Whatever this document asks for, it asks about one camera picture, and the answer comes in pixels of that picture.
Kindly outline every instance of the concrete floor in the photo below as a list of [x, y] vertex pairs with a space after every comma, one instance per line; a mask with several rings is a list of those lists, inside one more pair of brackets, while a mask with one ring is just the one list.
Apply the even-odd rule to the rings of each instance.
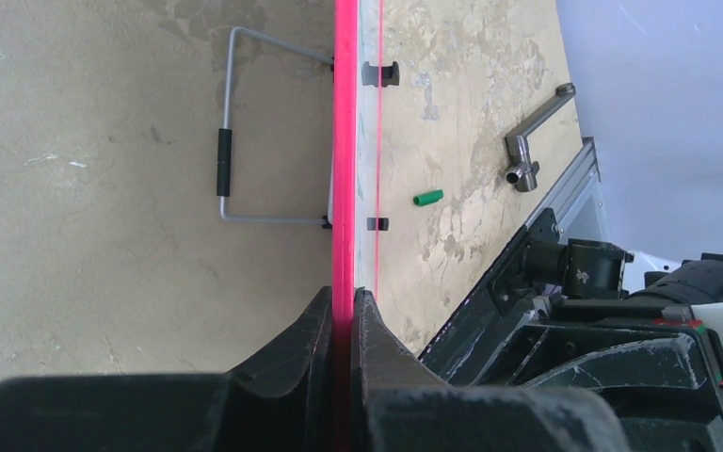
[[[554, 0], [386, 3], [378, 307], [423, 350], [581, 149], [574, 102], [529, 137], [538, 188], [504, 177], [504, 136], [570, 82]], [[444, 199], [411, 197], [440, 188]]]
[[[330, 55], [332, 2], [0, 0], [0, 379], [223, 371], [330, 283], [330, 235], [217, 214], [226, 40]], [[326, 213], [327, 67], [238, 49], [232, 209]]]

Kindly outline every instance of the black foam grip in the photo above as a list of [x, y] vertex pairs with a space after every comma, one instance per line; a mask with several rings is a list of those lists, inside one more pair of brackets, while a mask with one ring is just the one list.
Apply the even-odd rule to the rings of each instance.
[[220, 129], [217, 135], [217, 195], [232, 191], [232, 129]]

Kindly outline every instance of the white wall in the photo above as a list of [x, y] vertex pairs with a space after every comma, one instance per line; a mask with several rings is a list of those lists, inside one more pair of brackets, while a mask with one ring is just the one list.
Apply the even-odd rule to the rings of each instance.
[[614, 242], [723, 252], [723, 1], [557, 4]]

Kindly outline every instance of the gray wire bracket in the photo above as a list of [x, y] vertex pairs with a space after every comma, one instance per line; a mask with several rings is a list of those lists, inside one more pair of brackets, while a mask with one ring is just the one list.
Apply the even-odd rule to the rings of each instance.
[[243, 34], [249, 38], [260, 40], [268, 44], [278, 46], [284, 50], [303, 55], [333, 67], [333, 58], [304, 49], [289, 42], [272, 38], [258, 31], [248, 30], [241, 26], [232, 29], [229, 35], [229, 54], [226, 62], [226, 97], [223, 101], [223, 127], [217, 136], [217, 195], [220, 197], [220, 216], [226, 221], [242, 223], [274, 223], [274, 224], [314, 224], [322, 225], [324, 228], [330, 226], [331, 212], [331, 191], [333, 188], [333, 173], [331, 174], [329, 187], [328, 214], [322, 218], [289, 218], [289, 217], [248, 217], [232, 215], [229, 213], [229, 196], [231, 195], [232, 184], [232, 141], [233, 131], [231, 127], [232, 118], [232, 80], [234, 66], [234, 48], [236, 47], [237, 35]]
[[573, 97], [575, 97], [575, 86], [572, 83], [559, 86], [555, 89], [555, 96], [552, 99], [542, 104], [531, 116], [506, 134], [506, 149], [512, 165], [506, 172], [506, 181], [513, 184], [518, 191], [525, 193], [537, 187], [536, 175], [539, 164], [531, 160], [528, 136]]

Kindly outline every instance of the black clip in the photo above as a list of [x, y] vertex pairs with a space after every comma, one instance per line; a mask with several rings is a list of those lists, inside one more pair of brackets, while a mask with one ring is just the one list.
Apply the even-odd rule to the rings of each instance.
[[368, 218], [367, 231], [389, 231], [389, 219], [373, 217]]
[[[400, 68], [397, 66], [397, 61], [393, 61], [392, 66], [380, 68], [380, 73], [381, 85], [384, 88], [400, 85]], [[361, 84], [366, 87], [378, 86], [378, 66], [370, 66], [368, 61], [361, 65]]]

